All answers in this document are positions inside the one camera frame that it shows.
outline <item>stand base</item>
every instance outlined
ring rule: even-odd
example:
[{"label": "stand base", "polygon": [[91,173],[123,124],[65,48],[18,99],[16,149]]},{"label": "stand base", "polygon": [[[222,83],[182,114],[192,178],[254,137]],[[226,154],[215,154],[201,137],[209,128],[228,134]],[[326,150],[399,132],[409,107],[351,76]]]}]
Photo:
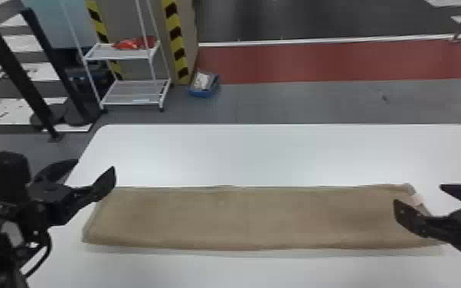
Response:
[{"label": "stand base", "polygon": [[58,143],[58,142],[60,142],[64,138],[64,133],[58,133],[58,134],[59,135],[57,137],[55,137],[55,138],[51,136],[48,139],[48,142],[49,143]]},{"label": "stand base", "polygon": [[64,105],[67,107],[66,113],[64,114],[64,121],[73,127],[85,126],[91,123],[95,123],[102,114],[102,111],[96,103],[84,102],[87,115],[80,114],[77,111],[77,108],[75,108],[73,102],[69,99]]},{"label": "stand base", "polygon": [[[50,110],[52,110],[52,115],[49,119],[51,125],[54,126],[56,124],[63,123],[64,115],[66,114],[66,105],[52,104],[52,105],[48,105],[48,107],[50,108]],[[44,128],[43,123],[41,122],[41,120],[39,120],[36,113],[31,115],[30,121],[31,121],[31,125],[36,130],[42,130]]]}]

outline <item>red floor stripe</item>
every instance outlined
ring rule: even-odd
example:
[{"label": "red floor stripe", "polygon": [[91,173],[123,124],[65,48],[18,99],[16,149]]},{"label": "red floor stripe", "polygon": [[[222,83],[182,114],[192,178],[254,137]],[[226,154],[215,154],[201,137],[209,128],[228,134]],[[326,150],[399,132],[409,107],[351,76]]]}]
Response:
[{"label": "red floor stripe", "polygon": [[461,78],[461,42],[202,47],[198,68],[223,83]]}]

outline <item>beige towel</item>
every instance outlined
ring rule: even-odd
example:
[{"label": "beige towel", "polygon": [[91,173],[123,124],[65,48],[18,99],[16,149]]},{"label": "beige towel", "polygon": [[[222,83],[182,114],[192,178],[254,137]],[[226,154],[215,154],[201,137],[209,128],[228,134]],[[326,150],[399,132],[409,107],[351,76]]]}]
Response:
[{"label": "beige towel", "polygon": [[[312,188],[118,188],[97,204],[83,241],[203,250],[381,249],[436,241],[394,220],[410,185]],[[417,206],[428,214],[423,205]]]}]

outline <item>shelf rack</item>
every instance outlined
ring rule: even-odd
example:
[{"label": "shelf rack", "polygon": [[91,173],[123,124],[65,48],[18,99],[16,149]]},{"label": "shelf rack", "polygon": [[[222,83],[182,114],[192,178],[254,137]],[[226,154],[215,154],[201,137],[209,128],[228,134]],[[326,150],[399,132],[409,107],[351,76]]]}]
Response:
[{"label": "shelf rack", "polygon": [[[150,19],[152,20],[152,26],[154,28],[155,36],[159,36],[157,30],[157,24],[155,23],[154,15],[152,13],[152,6],[150,5],[149,0],[146,1],[147,8],[149,11]],[[172,77],[170,75],[169,68],[166,67],[166,57],[165,52],[161,46],[161,41],[157,40],[154,44],[154,47],[150,47],[147,40],[147,33],[145,29],[145,23],[143,21],[143,15],[141,10],[141,5],[139,0],[135,0],[136,11],[139,18],[139,27],[141,28],[141,33],[143,40],[145,42],[145,49],[136,49],[136,50],[120,50],[115,49],[111,43],[95,43],[94,46],[87,52],[82,52],[80,42],[77,37],[77,33],[73,27],[72,21],[68,15],[66,6],[63,1],[61,1],[61,6],[66,17],[68,27],[72,36],[74,37],[75,45],[77,46],[77,52],[79,53],[84,69],[87,72],[87,76],[90,81],[90,85],[95,93],[96,100],[101,109],[105,105],[158,105],[159,111],[163,112],[164,102],[168,90],[172,84]],[[161,51],[161,56],[165,63],[165,71],[168,75],[167,79],[157,79],[155,75],[153,60],[157,54],[157,50]],[[98,89],[93,81],[91,75],[88,61],[105,61],[107,67],[111,67],[109,61],[131,61],[131,60],[148,60],[150,74],[152,75],[151,80],[117,80],[116,74],[111,69],[114,77],[114,83],[108,89],[106,94],[103,97],[100,97]]]}]

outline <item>blue tray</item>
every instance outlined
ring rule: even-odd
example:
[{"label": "blue tray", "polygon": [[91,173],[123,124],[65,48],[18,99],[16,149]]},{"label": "blue tray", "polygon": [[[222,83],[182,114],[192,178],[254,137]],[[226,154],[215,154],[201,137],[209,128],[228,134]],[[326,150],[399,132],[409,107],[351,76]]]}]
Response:
[{"label": "blue tray", "polygon": [[213,84],[211,85],[211,88],[208,90],[193,90],[191,89],[191,86],[188,86],[188,91],[193,97],[198,97],[198,98],[209,98],[212,97],[218,86],[220,85],[220,75],[216,75],[214,78]]}]

